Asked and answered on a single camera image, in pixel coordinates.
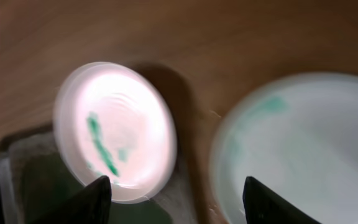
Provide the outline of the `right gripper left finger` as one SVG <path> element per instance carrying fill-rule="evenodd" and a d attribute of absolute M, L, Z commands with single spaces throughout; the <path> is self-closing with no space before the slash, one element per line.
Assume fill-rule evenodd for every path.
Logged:
<path fill-rule="evenodd" d="M 103 175 L 35 224 L 107 224 L 111 208 L 111 183 Z"/>

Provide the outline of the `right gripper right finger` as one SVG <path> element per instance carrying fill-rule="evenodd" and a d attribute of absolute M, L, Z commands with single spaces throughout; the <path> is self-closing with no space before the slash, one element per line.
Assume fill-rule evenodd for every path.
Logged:
<path fill-rule="evenodd" d="M 320 224 L 252 176 L 245 179 L 242 201 L 247 224 Z"/>

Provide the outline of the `white plate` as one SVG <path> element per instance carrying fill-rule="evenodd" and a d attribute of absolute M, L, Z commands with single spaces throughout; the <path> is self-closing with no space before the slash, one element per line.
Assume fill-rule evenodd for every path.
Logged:
<path fill-rule="evenodd" d="M 301 73 L 251 93 L 222 121 L 209 173 L 229 223 L 246 220 L 248 176 L 320 223 L 358 223 L 358 77 Z"/>
<path fill-rule="evenodd" d="M 172 114 L 142 75 L 93 62 L 63 82 L 53 112 L 62 160 L 84 186 L 109 178 L 116 203 L 150 200 L 170 179 L 177 158 Z"/>

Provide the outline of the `white plate top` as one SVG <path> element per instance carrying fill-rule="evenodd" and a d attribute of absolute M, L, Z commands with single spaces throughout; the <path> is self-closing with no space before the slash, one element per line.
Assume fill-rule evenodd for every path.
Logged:
<path fill-rule="evenodd" d="M 84 186 L 109 178 L 116 203 L 150 200 L 170 179 L 177 158 L 172 114 L 142 75 L 93 62 L 63 82 L 53 112 L 62 160 Z"/>

